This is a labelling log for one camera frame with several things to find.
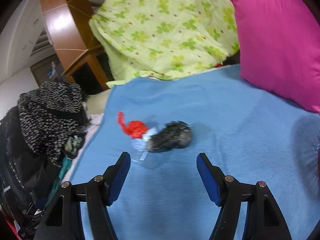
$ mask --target yellow-green fabric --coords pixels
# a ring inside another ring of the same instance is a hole
[[[89,24],[109,56],[109,87],[185,77],[239,50],[229,0],[106,0]]]

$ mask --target blue blanket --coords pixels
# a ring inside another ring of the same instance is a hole
[[[108,208],[119,240],[206,240],[220,208],[209,200],[196,168],[204,152],[240,182],[264,180],[294,240],[305,240],[320,219],[316,152],[320,116],[254,87],[231,66],[178,81],[136,78],[113,88],[104,120],[86,149],[72,183],[102,174],[123,151],[133,162],[119,199]],[[148,153],[143,162],[116,122],[142,120],[159,130],[171,120],[190,124],[188,148]],[[92,239],[86,204],[82,219]],[[244,229],[241,206],[236,240]]]

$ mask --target red toy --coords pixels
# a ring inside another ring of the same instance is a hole
[[[131,121],[126,127],[124,123],[124,114],[122,112],[118,113],[118,124],[124,133],[130,135],[132,139],[142,138],[142,135],[149,130],[142,121]]]

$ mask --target metal screw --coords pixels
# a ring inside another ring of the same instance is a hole
[[[97,175],[94,177],[94,181],[99,182],[103,180],[103,176],[102,175]]]
[[[227,182],[233,182],[233,177],[232,176],[225,176],[224,179],[227,181]]]
[[[267,184],[266,184],[263,180],[260,180],[260,181],[258,182],[258,185],[259,185],[260,187],[265,187]]]
[[[69,186],[70,186],[70,182],[69,181],[62,182],[62,184],[61,184],[61,187],[63,187],[63,188],[66,188],[66,187],[69,187]]]

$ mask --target magenta cushion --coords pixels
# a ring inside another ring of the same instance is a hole
[[[242,78],[320,113],[320,26],[302,0],[231,0]]]

